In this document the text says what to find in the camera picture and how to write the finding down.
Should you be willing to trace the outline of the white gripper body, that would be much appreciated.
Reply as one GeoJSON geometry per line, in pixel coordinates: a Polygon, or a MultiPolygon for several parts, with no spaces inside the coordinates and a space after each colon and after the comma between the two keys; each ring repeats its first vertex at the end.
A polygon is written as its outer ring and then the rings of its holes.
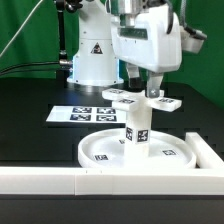
{"type": "Polygon", "coordinates": [[[182,61],[179,21],[174,16],[170,34],[164,14],[140,14],[134,27],[121,27],[111,17],[112,46],[116,57],[155,73],[176,71],[182,61]]]}

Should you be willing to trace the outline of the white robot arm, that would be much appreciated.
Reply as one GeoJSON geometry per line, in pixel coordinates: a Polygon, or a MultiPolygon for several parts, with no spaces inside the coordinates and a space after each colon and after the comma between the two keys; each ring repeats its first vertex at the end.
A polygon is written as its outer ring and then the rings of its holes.
{"type": "Polygon", "coordinates": [[[175,13],[170,0],[81,0],[79,50],[73,57],[72,81],[111,85],[117,62],[126,63],[129,86],[141,86],[147,71],[146,96],[157,98],[163,75],[179,69],[184,51],[200,51],[207,35],[185,19],[187,0],[175,13]]]}

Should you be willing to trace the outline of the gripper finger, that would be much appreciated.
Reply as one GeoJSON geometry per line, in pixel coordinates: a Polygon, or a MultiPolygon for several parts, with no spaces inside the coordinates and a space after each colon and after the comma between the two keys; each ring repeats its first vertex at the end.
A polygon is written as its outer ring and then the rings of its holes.
{"type": "Polygon", "coordinates": [[[160,86],[163,80],[163,73],[149,72],[147,79],[147,97],[158,98],[160,96],[160,86]]]}
{"type": "Polygon", "coordinates": [[[127,63],[126,70],[129,78],[129,87],[139,89],[141,87],[141,78],[138,67],[127,63]]]}

